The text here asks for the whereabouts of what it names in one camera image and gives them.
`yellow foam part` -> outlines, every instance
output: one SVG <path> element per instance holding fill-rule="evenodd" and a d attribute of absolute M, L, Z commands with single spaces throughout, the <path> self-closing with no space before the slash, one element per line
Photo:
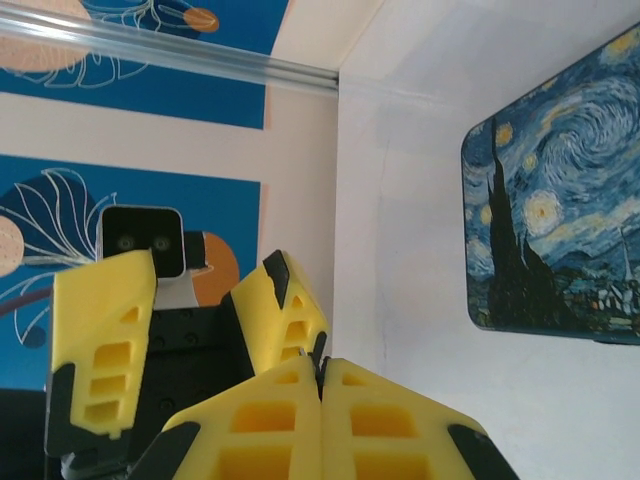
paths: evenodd
<path fill-rule="evenodd" d="M 447 427 L 473 419 L 347 360 L 329 361 L 324 480 L 474 480 Z"/>
<path fill-rule="evenodd" d="M 231 290 L 256 375 L 297 356 L 301 348 L 310 352 L 318 333 L 329 329 L 302 268 L 286 252 L 283 256 L 289 284 L 282 310 L 263 265 Z"/>
<path fill-rule="evenodd" d="M 72 425 L 112 439 L 133 426 L 155 291 L 147 251 L 55 275 L 51 372 L 75 365 Z"/>
<path fill-rule="evenodd" d="M 172 417 L 201 429 L 173 480 L 320 480 L 320 400 L 300 356 Z"/>

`swirling sky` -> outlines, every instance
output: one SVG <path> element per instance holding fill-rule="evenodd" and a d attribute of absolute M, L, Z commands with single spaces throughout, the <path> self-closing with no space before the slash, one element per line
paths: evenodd
<path fill-rule="evenodd" d="M 620 229 L 640 229 L 640 27 L 496 119 L 516 232 L 545 261 L 597 257 L 620 243 Z M 493 271 L 489 122 L 470 132 L 462 151 L 468 266 L 477 277 Z"/>

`painting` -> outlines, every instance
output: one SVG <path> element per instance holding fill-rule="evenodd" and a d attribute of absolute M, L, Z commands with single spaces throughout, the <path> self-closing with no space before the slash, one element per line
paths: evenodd
<path fill-rule="evenodd" d="M 256 266 L 259 183 L 10 156 L 0 170 L 0 388 L 43 388 L 49 298 L 6 306 L 99 259 L 107 208 L 173 209 L 185 232 L 198 233 L 203 262 L 182 277 L 193 306 L 217 305 Z"/>
<path fill-rule="evenodd" d="M 473 321 L 640 343 L 640 28 L 474 127 L 462 163 Z"/>
<path fill-rule="evenodd" d="M 289 0 L 12 0 L 11 3 L 132 30 L 270 55 Z M 0 91 L 262 129 L 266 87 L 0 38 Z"/>

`starry night painting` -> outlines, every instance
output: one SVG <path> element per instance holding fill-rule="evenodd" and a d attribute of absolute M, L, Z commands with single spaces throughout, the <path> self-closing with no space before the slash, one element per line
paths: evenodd
<path fill-rule="evenodd" d="M 640 26 L 462 147 L 480 327 L 640 344 Z"/>

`transparent plastic rod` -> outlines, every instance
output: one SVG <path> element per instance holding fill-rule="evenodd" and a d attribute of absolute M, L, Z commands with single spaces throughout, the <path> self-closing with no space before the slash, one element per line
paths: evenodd
<path fill-rule="evenodd" d="M 337 94 L 338 72 L 120 24 L 0 1 L 0 36 L 83 47 L 122 60 L 258 84 Z"/>

